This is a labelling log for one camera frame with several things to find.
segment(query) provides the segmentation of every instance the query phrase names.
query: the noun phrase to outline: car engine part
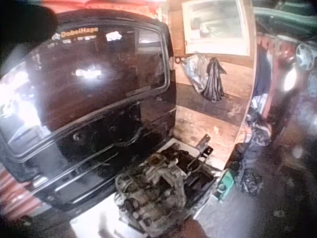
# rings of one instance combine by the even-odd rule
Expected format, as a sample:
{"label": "car engine part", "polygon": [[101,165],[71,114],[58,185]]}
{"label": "car engine part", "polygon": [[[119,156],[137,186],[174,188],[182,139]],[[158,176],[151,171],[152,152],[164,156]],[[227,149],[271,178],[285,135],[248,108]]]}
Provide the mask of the car engine part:
{"label": "car engine part", "polygon": [[218,172],[205,163],[211,152],[207,147],[195,158],[174,143],[120,174],[114,201],[121,220],[154,238],[195,215],[207,202]]}

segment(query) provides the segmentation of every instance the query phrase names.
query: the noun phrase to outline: garage floor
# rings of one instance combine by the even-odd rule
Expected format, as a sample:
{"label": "garage floor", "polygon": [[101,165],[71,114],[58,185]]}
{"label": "garage floor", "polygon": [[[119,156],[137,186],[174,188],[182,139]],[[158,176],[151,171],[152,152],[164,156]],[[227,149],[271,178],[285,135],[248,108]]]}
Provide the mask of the garage floor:
{"label": "garage floor", "polygon": [[264,177],[259,197],[235,186],[222,204],[209,200],[197,219],[210,238],[311,237],[307,174],[275,159],[264,151],[256,164]]}

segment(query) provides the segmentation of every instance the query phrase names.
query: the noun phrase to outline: metal bracket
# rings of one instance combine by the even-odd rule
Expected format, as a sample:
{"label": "metal bracket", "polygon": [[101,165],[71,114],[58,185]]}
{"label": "metal bracket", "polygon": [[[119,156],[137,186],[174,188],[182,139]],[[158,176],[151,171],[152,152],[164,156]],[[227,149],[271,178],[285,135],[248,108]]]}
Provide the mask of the metal bracket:
{"label": "metal bracket", "polygon": [[199,153],[202,154],[203,151],[208,147],[208,142],[210,141],[210,136],[207,134],[200,140],[200,142],[196,145],[196,149],[199,150]]}

